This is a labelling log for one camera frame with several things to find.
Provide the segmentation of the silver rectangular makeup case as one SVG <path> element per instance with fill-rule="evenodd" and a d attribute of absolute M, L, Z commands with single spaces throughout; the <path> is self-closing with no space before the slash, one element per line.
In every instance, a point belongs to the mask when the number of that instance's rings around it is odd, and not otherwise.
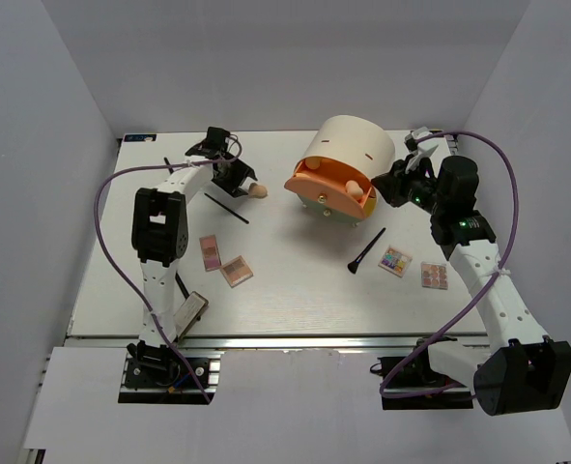
<path fill-rule="evenodd" d="M 176 337 L 182 338 L 198 321 L 209 305 L 209 301 L 197 292 L 192 292 L 173 315 Z"/>

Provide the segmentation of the cream round drawer organizer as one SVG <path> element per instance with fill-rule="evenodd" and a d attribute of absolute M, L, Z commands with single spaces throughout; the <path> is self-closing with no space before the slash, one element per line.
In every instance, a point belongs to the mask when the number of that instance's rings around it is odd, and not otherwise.
<path fill-rule="evenodd" d="M 372 180 L 389 170 L 395 153 L 392 138 L 378 125 L 333 116 L 317 131 L 284 188 L 305 207 L 356 226 L 373 214 L 377 193 Z"/>

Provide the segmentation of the nude nine-pan eyeshadow palette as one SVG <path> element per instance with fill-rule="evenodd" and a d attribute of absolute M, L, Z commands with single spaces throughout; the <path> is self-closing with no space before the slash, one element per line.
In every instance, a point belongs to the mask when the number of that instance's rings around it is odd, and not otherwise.
<path fill-rule="evenodd" d="M 448 289 L 447 267 L 445 264 L 422 262 L 421 286 L 438 290 Z"/>

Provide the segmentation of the beige makeup sponge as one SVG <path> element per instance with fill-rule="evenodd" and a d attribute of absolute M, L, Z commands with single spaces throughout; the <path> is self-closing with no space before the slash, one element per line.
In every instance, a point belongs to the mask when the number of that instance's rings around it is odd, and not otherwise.
<path fill-rule="evenodd" d="M 316 170 L 322 164 L 322 159 L 319 157 L 308 157 L 304 160 L 304 164 L 308 169 Z"/>
<path fill-rule="evenodd" d="M 359 200 L 364 195 L 364 189 L 355 180 L 348 181 L 345 185 L 345 190 L 347 194 L 353 197 L 355 200 Z"/>
<path fill-rule="evenodd" d="M 247 195 L 250 198 L 263 199 L 268 196 L 268 189 L 263 185 L 251 183 L 248 186 Z"/>

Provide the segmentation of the yellow drawer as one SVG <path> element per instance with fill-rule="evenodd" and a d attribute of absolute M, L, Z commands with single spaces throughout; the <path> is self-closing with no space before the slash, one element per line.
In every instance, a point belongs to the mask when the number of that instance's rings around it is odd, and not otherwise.
<path fill-rule="evenodd" d="M 377 205 L 377 197 L 374 193 L 368 195 L 365 198 L 364 204 L 362 205 L 362 211 L 364 214 L 364 218 L 370 218 L 373 214 Z"/>

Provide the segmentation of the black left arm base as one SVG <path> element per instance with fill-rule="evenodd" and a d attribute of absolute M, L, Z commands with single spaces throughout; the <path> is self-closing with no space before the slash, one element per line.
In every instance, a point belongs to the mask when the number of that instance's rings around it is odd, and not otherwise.
<path fill-rule="evenodd" d="M 207 405 L 216 388 L 216 359 L 187 357 L 185 364 L 168 346 L 143 341 L 127 348 L 120 404 Z"/>

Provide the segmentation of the colourful glitter eyeshadow palette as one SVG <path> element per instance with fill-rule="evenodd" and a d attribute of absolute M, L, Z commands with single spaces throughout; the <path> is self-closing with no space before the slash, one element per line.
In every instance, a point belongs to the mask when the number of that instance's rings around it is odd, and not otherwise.
<path fill-rule="evenodd" d="M 403 277 L 412 262 L 412 257 L 395 248 L 389 246 L 383 254 L 378 266 L 395 276 Z"/>

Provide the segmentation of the pink blush palette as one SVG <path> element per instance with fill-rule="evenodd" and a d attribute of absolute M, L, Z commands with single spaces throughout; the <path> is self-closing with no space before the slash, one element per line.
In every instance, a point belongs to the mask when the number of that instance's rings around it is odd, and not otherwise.
<path fill-rule="evenodd" d="M 221 267 L 221 259 L 216 236 L 201 237 L 199 244 L 205 271 L 211 272 L 219 269 Z"/>

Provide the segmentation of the brown eyeshadow palette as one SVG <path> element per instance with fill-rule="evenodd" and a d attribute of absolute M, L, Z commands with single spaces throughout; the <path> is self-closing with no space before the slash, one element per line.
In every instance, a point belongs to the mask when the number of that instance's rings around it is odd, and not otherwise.
<path fill-rule="evenodd" d="M 231 288 L 253 277 L 252 270 L 241 255 L 223 264 L 220 270 Z"/>

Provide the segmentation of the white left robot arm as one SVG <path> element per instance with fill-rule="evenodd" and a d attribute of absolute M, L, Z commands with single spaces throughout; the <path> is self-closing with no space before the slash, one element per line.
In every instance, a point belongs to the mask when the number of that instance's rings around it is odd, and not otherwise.
<path fill-rule="evenodd" d="M 247 194 L 243 184 L 257 179 L 240 156 L 242 145 L 230 131 L 210 127 L 205 138 L 186 152 L 186 162 L 153 188 L 141 188 L 134 198 L 131 245 L 143 278 L 143 329 L 139 340 L 166 347 L 176 340 L 175 274 L 187 250 L 187 205 L 212 183 L 237 198 Z"/>

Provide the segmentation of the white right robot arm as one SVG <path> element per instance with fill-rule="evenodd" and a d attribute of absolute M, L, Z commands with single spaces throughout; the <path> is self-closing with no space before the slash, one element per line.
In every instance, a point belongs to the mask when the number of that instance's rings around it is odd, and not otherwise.
<path fill-rule="evenodd" d="M 429 213 L 432 237 L 471 295 L 466 309 L 477 310 L 490 354 L 460 344 L 441 328 L 388 372 L 380 386 L 382 397 L 417 395 L 387 391 L 392 379 L 412 365 L 414 378 L 423 385 L 446 377 L 450 388 L 467 388 L 489 416 L 557 408 L 571 374 L 571 346 L 553 340 L 535 320 L 504 268 L 495 233 L 474 208 L 476 163 L 450 156 L 438 171 L 429 160 L 413 170 L 407 165 L 398 160 L 372 185 L 393 207 L 412 203 Z"/>

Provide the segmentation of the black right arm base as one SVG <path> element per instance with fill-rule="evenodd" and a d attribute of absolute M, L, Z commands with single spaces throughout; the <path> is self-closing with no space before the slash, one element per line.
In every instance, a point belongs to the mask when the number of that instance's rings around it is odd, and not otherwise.
<path fill-rule="evenodd" d="M 420 344 L 422 338 L 389 338 L 391 345 L 379 348 L 379 355 L 370 367 L 369 373 L 381 381 L 389 371 L 405 359 L 414 348 Z M 416 360 L 409 362 L 387 384 L 387 394 L 398 394 L 415 391 L 428 391 L 439 387 L 448 386 L 454 380 L 445 375 L 434 373 L 429 369 L 427 354 L 421 355 Z M 387 399 L 381 397 L 384 411 L 440 411 L 440 410 L 471 410 L 474 406 L 474 398 L 469 390 L 460 386 L 444 392 L 422 396 Z"/>

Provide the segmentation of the peach top drawer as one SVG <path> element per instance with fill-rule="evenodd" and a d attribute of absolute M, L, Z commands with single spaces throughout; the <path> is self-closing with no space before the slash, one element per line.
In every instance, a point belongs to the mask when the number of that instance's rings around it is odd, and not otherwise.
<path fill-rule="evenodd" d="M 301 160 L 284 188 L 295 193 L 300 200 L 320 203 L 346 215 L 365 220 L 362 211 L 365 198 L 372 193 L 377 197 L 370 179 L 347 163 L 319 158 L 322 159 L 322 164 L 316 170 L 305 166 L 306 158 Z M 355 200 L 345 190 L 345 185 L 350 180 L 357 181 L 364 189 L 364 195 L 359 200 Z"/>

